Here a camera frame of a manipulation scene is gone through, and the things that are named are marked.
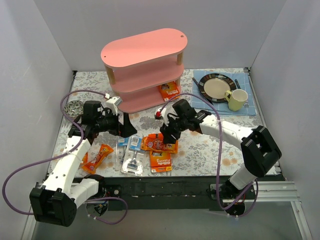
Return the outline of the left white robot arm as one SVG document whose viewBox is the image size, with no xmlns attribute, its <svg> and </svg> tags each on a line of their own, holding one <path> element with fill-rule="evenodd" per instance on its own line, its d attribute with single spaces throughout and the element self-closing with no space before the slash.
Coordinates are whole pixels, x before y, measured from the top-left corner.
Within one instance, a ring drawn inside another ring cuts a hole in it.
<svg viewBox="0 0 320 240">
<path fill-rule="evenodd" d="M 105 106 L 96 100 L 84 103 L 80 122 L 73 123 L 68 132 L 64 156 L 41 187 L 30 192 L 36 221 L 68 227 L 83 203 L 91 198 L 101 200 L 106 196 L 104 178 L 100 175 L 89 174 L 77 185 L 73 185 L 73 180 L 99 133 L 108 132 L 122 138 L 137 133 L 128 113 L 123 114 L 122 122 L 119 121 L 118 105 L 121 102 L 119 96 L 114 96 L 106 101 Z"/>
</svg>

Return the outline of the large orange Gillette Fusion5 box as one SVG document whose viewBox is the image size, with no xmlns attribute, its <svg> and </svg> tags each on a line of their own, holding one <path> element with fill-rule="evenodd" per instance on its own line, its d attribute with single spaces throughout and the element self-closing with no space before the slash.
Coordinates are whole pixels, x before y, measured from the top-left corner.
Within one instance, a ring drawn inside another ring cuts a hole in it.
<svg viewBox="0 0 320 240">
<path fill-rule="evenodd" d="M 175 81 L 159 85 L 158 90 L 165 102 L 167 102 L 170 98 L 180 94 L 180 90 Z"/>
</svg>

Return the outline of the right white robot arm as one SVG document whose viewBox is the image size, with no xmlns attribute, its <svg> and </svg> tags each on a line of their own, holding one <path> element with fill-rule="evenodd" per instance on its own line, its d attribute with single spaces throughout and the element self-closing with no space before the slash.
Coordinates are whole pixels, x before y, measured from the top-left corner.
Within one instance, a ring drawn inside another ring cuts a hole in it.
<svg viewBox="0 0 320 240">
<path fill-rule="evenodd" d="M 262 125 L 249 128 L 220 120 L 209 111 L 196 111 L 185 99 L 172 107 L 174 113 L 167 113 L 164 107 L 155 112 L 155 118 L 163 120 L 160 132 L 165 144 L 176 143 L 183 131 L 190 130 L 214 136 L 241 150 L 243 165 L 217 188 L 226 198 L 239 198 L 249 184 L 263 178 L 282 157 L 271 133 Z"/>
</svg>

